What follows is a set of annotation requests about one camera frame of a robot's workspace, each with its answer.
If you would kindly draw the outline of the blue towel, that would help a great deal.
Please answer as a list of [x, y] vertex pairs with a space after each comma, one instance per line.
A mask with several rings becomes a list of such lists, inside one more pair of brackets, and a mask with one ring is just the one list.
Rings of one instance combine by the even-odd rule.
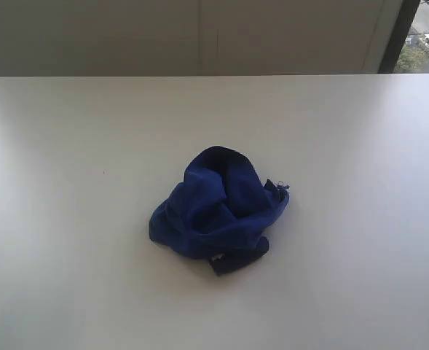
[[209, 147], [191, 161], [183, 181], [154, 210], [149, 238], [184, 257], [206, 260], [222, 276], [268, 253], [264, 231], [288, 202], [288, 186], [261, 182], [246, 156]]

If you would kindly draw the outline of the dark window frame post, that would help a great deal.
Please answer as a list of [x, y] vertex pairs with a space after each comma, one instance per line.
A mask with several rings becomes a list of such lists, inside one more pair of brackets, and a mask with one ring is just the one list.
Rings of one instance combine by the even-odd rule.
[[412, 25], [420, 0], [403, 0], [377, 73], [392, 74], [398, 61], [406, 36]]

